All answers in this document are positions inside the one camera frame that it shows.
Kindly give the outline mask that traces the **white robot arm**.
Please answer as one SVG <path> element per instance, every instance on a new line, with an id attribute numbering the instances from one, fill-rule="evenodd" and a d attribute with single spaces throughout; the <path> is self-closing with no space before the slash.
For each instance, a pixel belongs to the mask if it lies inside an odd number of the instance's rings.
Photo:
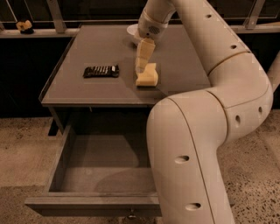
<path id="1" fill-rule="evenodd" d="M 138 21 L 144 43 L 177 13 L 209 88 L 159 101 L 147 121 L 150 166 L 164 224 L 235 224 L 217 149 L 246 136 L 270 113 L 273 90 L 255 55 L 207 0 L 148 0 Z"/>

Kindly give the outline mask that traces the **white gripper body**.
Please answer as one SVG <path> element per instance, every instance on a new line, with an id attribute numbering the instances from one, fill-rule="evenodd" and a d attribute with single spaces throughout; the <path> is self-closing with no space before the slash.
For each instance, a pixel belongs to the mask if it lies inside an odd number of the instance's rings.
<path id="1" fill-rule="evenodd" d="M 167 28 L 168 24 L 159 23 L 148 16 L 143 11 L 138 20 L 138 34 L 141 38 L 150 38 L 160 40 Z"/>

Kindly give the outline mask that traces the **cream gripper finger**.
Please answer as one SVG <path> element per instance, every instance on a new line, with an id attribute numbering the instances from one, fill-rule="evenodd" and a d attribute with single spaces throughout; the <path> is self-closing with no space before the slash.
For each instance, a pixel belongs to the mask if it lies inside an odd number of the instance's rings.
<path id="1" fill-rule="evenodd" d="M 147 66 L 154 50 L 155 42 L 152 38 L 143 38 L 136 49 L 135 70 L 137 74 L 141 74 Z"/>

